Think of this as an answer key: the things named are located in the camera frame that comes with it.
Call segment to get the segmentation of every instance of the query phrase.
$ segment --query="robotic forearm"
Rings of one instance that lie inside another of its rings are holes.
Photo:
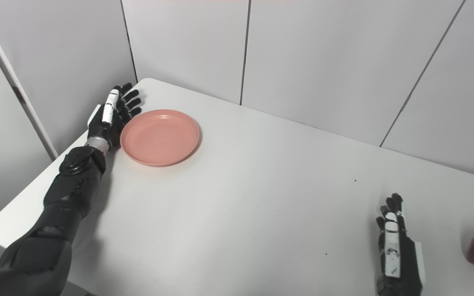
[[[91,210],[105,153],[119,143],[124,125],[141,112],[131,84],[111,91],[107,103],[91,115],[85,146],[72,149],[60,165],[43,200],[38,221],[0,258],[0,296],[58,296],[71,267],[71,244]]]

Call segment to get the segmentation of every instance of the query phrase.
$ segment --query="robotic hand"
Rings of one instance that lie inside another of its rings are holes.
[[[402,203],[402,197],[393,193],[387,205],[380,207],[383,217],[376,219],[381,230],[378,247],[382,275],[376,282],[380,296],[420,296],[425,283],[422,247],[407,236]]]
[[[0,296],[59,296],[71,267],[71,244],[91,210],[105,172],[105,154],[120,141],[125,124],[139,114],[132,84],[116,86],[88,122],[85,146],[72,149],[43,200],[38,221],[0,258]]]
[[[139,95],[139,91],[131,90],[132,88],[133,85],[130,83],[122,87],[115,86],[107,96],[105,104],[94,108],[87,122],[89,127],[87,145],[96,145],[101,150],[106,148],[106,142],[107,149],[102,150],[104,154],[118,146],[120,133],[126,123],[142,111],[137,107],[141,103],[140,98],[133,99]]]

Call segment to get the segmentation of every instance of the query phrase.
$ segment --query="white table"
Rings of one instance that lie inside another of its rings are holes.
[[[72,282],[99,296],[373,295],[374,219],[398,192],[423,244],[423,295],[474,295],[462,254],[474,235],[474,175],[154,79],[137,88],[145,111],[192,116],[202,142],[169,167],[109,155],[74,243]],[[2,247],[34,224],[60,162],[0,212]]]

